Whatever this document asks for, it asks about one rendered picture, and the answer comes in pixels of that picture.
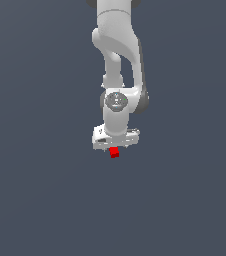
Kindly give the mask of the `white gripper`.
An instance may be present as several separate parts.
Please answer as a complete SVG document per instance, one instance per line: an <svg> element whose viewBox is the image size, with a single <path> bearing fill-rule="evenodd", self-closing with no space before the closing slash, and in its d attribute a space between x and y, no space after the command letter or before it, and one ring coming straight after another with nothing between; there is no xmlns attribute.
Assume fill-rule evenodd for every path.
<svg viewBox="0 0 226 256"><path fill-rule="evenodd" d="M110 147L124 147L137 144L139 141L140 130L128 129L124 135L110 136L105 132L105 125L96 126L93 130L92 144L95 150L106 150Z"/></svg>

